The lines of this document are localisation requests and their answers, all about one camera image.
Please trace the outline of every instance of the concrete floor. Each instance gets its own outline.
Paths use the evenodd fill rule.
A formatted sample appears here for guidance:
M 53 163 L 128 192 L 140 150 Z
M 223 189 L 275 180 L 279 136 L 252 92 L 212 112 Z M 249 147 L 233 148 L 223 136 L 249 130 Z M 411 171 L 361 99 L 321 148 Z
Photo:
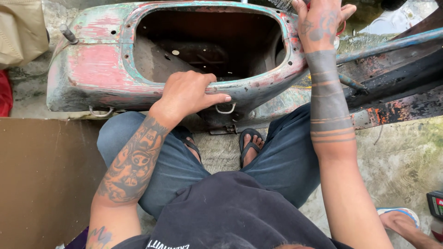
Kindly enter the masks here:
M 84 8 L 114 4 L 121 0 L 43 0 L 50 49 L 26 66 L 10 68 L 13 84 L 15 118 L 88 118 L 88 112 L 54 113 L 46 108 L 47 69 L 56 43 L 61 38 L 58 27 L 69 23 Z M 401 33 L 437 8 L 432 0 L 410 0 L 395 13 L 381 11 L 373 0 L 351 0 L 359 10 L 348 22 L 341 36 L 340 52 L 356 49 L 371 42 L 382 42 Z M 358 164 L 376 206 L 405 206 L 414 210 L 422 222 L 422 230 L 430 234 L 432 220 L 426 193 L 443 187 L 443 117 L 408 121 L 357 131 Z M 238 170 L 240 151 L 238 135 L 195 135 L 202 160 L 211 173 Z M 321 189 L 318 188 L 300 209 L 326 234 L 329 228 Z M 155 221 L 140 210 L 143 232 L 148 233 Z M 407 241 L 388 231 L 395 248 L 413 248 Z

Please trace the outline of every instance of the metal hook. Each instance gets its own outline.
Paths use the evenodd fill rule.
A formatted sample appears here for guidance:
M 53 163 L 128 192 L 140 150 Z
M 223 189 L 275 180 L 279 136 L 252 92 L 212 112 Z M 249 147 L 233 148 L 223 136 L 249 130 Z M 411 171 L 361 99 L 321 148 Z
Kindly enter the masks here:
M 230 114 L 230 113 L 232 113 L 233 111 L 234 111 L 234 108 L 235 108 L 235 105 L 236 105 L 237 103 L 232 103 L 232 109 L 230 110 L 230 111 L 228 111 L 228 112 L 222 112 L 222 111 L 220 111 L 219 109 L 218 109 L 218 107 L 217 107 L 217 105 L 215 105 L 215 110 L 218 112 L 218 113 L 221 113 L 221 114 Z
M 94 117 L 107 117 L 107 116 L 111 115 L 111 113 L 113 113 L 115 110 L 114 107 L 111 107 L 111 108 L 109 108 L 109 111 L 107 114 L 95 114 L 92 109 L 93 109 L 93 107 L 89 106 L 89 111 L 91 112 L 92 116 L 94 116 Z

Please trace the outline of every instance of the wrist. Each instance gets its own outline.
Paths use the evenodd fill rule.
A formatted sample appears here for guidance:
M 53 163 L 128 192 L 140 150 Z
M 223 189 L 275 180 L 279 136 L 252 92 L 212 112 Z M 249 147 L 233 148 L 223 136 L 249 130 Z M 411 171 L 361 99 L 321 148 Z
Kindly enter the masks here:
M 155 117 L 161 125 L 173 129 L 184 118 L 182 114 L 176 111 L 175 106 L 170 106 L 159 100 L 149 109 L 149 116 Z

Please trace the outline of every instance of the blue flip-flop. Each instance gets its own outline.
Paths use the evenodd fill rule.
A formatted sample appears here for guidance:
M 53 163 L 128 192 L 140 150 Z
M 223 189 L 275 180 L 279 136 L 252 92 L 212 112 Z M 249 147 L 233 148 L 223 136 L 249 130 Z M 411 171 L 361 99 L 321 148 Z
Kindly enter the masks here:
M 400 207 L 400 206 L 396 206 L 396 207 L 379 207 L 379 208 L 377 208 L 377 212 L 378 212 L 379 216 L 382 215 L 382 214 L 385 214 L 385 213 L 392 212 L 392 211 L 397 211 L 397 212 L 404 213 L 405 215 L 409 216 L 411 219 L 414 220 L 414 222 L 416 224 L 416 228 L 420 227 L 420 220 L 418 219 L 418 215 L 414 211 L 410 210 L 409 208 Z

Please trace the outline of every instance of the metal rod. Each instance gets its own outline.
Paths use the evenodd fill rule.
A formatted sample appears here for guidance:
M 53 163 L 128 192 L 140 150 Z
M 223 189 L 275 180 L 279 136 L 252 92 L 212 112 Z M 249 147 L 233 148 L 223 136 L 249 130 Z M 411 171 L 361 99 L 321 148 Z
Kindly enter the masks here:
M 63 34 L 66 39 L 68 39 L 69 43 L 71 44 L 77 44 L 78 39 L 75 37 L 74 33 L 68 28 L 66 24 L 60 25 L 60 32 Z
M 382 54 L 386 52 L 391 52 L 401 48 L 443 39 L 443 28 L 437 28 L 430 31 L 422 32 L 416 35 L 411 35 L 401 39 L 393 40 L 390 42 L 380 43 L 375 46 L 369 46 L 365 49 L 352 51 L 349 53 L 338 54 L 337 64 L 342 64 L 345 62 L 350 62 L 356 59 L 362 59 L 369 56 Z
M 338 73 L 338 78 L 340 79 L 340 83 L 344 84 L 345 86 L 356 89 L 357 91 L 360 91 L 364 94 L 368 94 L 368 91 L 366 91 L 366 88 L 364 85 L 349 78 L 348 76 Z

